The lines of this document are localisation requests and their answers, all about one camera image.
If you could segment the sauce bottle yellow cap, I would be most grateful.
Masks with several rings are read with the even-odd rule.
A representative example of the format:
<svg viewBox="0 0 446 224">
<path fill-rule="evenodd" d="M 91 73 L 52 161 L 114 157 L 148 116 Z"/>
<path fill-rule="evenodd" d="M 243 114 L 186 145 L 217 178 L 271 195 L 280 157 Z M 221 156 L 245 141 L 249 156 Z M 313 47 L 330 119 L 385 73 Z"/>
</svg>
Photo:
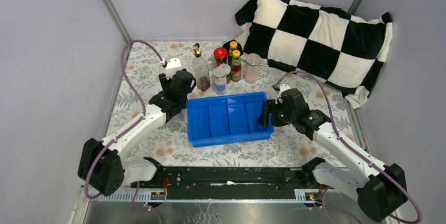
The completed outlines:
<svg viewBox="0 0 446 224">
<path fill-rule="evenodd" d="M 241 79 L 241 60 L 240 60 L 240 51 L 234 50 L 232 52 L 232 61 L 231 61 L 231 80 L 234 82 L 238 82 Z"/>
<path fill-rule="evenodd" d="M 238 43 L 233 40 L 229 43 L 229 50 L 228 50 L 228 65 L 231 66 L 232 65 L 232 58 L 233 58 L 233 53 L 235 50 L 238 49 Z"/>
</svg>

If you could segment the blue divided plastic bin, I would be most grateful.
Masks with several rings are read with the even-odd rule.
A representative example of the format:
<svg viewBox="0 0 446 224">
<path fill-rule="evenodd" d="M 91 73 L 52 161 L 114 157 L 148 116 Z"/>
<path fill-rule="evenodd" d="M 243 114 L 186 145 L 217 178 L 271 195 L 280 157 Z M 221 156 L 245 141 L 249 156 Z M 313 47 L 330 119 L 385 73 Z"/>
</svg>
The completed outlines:
<svg viewBox="0 0 446 224">
<path fill-rule="evenodd" d="M 272 126 L 258 123 L 264 92 L 191 99 L 187 105 L 188 139 L 193 147 L 269 139 Z"/>
</svg>

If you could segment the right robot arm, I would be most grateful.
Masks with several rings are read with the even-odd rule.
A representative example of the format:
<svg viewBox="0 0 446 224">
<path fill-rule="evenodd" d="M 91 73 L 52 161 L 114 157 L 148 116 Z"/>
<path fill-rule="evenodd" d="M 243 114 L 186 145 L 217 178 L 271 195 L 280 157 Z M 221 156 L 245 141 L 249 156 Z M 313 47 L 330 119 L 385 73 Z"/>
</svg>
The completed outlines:
<svg viewBox="0 0 446 224">
<path fill-rule="evenodd" d="M 407 202 L 404 171 L 374 158 L 354 143 L 347 142 L 326 114 L 311 110 L 296 88 L 281 89 L 277 99 L 263 102 L 258 122 L 263 126 L 292 125 L 300 134 L 323 146 L 347 168 L 347 171 L 314 158 L 303 165 L 301 180 L 308 188 L 330 186 L 355 200 L 375 222 L 383 221 Z"/>
</svg>

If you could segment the glass oil bottle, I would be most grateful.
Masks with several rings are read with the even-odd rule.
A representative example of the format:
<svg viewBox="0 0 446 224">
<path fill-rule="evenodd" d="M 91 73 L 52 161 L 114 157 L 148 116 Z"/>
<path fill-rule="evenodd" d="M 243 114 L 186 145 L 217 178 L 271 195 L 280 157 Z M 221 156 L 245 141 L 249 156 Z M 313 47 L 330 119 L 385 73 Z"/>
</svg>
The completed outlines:
<svg viewBox="0 0 446 224">
<path fill-rule="evenodd" d="M 207 61 L 202 57 L 202 50 L 198 43 L 194 45 L 193 54 L 195 58 L 192 61 L 192 67 L 197 81 L 197 88 L 205 92 L 210 88 L 209 69 Z"/>
</svg>

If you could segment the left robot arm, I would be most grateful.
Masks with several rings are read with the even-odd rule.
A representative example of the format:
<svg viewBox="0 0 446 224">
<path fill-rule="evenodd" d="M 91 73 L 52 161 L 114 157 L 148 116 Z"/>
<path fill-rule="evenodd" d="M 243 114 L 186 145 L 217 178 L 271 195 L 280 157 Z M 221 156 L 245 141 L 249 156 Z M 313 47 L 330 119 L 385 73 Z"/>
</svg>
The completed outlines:
<svg viewBox="0 0 446 224">
<path fill-rule="evenodd" d="M 163 182 L 163 174 L 153 162 L 124 162 L 140 140 L 181 113 L 196 85 L 196 79 L 185 69 L 174 73 L 172 78 L 160 74 L 159 80 L 162 91 L 149 100 L 136 118 L 102 140 L 91 138 L 84 143 L 77 174 L 85 182 L 87 198 L 110 196 L 122 184 L 144 181 L 156 188 Z"/>
</svg>

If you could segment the metal lid shaker jar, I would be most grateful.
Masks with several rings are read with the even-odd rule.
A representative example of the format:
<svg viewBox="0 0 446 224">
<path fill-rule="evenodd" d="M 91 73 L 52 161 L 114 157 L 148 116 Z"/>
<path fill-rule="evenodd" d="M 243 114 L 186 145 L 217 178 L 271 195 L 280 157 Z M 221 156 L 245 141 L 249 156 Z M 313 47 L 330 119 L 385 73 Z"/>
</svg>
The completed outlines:
<svg viewBox="0 0 446 224">
<path fill-rule="evenodd" d="M 216 67 L 213 71 L 214 78 L 214 90 L 217 95 L 223 95 L 226 93 L 227 80 L 226 71 L 222 67 Z"/>
</svg>

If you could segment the tall glass spice canister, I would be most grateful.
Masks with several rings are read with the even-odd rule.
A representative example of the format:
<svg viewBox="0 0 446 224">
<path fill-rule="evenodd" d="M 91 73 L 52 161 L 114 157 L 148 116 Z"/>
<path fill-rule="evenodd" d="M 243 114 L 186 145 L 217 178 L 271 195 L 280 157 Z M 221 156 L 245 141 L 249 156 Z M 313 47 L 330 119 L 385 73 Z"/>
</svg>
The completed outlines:
<svg viewBox="0 0 446 224">
<path fill-rule="evenodd" d="M 254 84 L 258 79 L 258 66 L 261 63 L 261 57 L 255 53 L 246 56 L 245 81 L 247 84 Z"/>
</svg>

